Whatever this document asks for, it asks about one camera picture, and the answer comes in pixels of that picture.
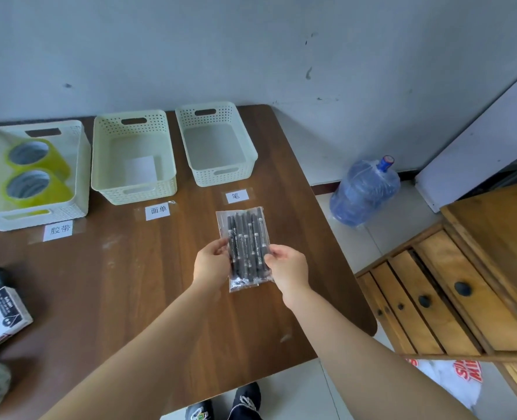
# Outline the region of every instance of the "blue bottle cap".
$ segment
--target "blue bottle cap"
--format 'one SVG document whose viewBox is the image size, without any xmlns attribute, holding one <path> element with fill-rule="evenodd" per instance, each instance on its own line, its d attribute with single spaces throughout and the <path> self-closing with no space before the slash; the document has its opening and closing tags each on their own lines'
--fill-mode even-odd
<svg viewBox="0 0 517 420">
<path fill-rule="evenodd" d="M 381 172 L 387 172 L 387 169 L 389 169 L 394 162 L 395 158 L 389 155 L 385 155 L 383 156 L 383 159 L 381 159 L 377 164 L 377 169 Z"/>
</svg>

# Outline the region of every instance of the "blue water jug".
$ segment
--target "blue water jug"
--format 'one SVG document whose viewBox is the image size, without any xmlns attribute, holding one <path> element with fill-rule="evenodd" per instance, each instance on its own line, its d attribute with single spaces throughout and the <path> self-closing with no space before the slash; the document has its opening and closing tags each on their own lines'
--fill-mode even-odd
<svg viewBox="0 0 517 420">
<path fill-rule="evenodd" d="M 384 202 L 398 193 L 400 178 L 389 169 L 394 162 L 392 156 L 383 156 L 379 162 L 354 163 L 330 199 L 330 211 L 334 218 L 356 227 L 366 222 Z"/>
</svg>

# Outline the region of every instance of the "wooden cabinet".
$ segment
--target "wooden cabinet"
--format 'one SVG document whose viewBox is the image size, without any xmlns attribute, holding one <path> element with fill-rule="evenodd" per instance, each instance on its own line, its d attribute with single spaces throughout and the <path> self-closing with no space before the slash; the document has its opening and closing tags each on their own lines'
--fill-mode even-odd
<svg viewBox="0 0 517 420">
<path fill-rule="evenodd" d="M 442 213 L 358 282 L 397 353 L 494 361 L 517 394 L 517 185 Z"/>
</svg>

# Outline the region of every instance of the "tape label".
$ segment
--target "tape label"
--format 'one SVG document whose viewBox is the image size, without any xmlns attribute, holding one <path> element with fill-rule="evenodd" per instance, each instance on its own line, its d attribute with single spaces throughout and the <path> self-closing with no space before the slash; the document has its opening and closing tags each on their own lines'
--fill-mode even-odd
<svg viewBox="0 0 517 420">
<path fill-rule="evenodd" d="M 159 205 L 146 206 L 146 221 L 150 221 L 151 219 L 168 217 L 171 215 L 169 211 L 169 203 L 163 202 Z"/>
<path fill-rule="evenodd" d="M 227 203 L 241 202 L 242 200 L 249 200 L 247 189 L 232 191 L 226 193 Z"/>
<path fill-rule="evenodd" d="M 73 220 L 56 222 L 54 224 L 45 225 L 43 233 L 43 241 L 61 239 L 72 235 Z"/>
</svg>

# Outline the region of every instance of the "forearm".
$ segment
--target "forearm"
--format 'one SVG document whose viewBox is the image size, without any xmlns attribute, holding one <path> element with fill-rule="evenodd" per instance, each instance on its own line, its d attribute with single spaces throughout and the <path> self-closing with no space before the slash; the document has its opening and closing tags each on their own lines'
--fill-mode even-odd
<svg viewBox="0 0 517 420">
<path fill-rule="evenodd" d="M 447 391 L 314 291 L 300 290 L 288 306 L 356 420 L 474 419 Z"/>
<path fill-rule="evenodd" d="M 214 293 L 194 283 L 42 419 L 159 418 L 200 336 Z"/>
</svg>

